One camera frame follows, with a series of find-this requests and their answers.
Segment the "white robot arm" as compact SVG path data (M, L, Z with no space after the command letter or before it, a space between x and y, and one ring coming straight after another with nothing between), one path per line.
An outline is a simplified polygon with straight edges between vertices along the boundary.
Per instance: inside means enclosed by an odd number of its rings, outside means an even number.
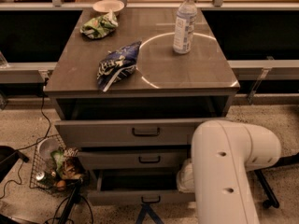
M199 224L260 224L247 172L270 167L280 156L278 137L265 127L206 121L192 136L177 187L195 195Z

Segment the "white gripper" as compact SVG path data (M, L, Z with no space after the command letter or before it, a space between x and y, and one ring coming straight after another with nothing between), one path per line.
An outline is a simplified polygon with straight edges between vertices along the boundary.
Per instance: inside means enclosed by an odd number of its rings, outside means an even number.
M177 173L177 188L183 193L194 193L192 160L187 159Z

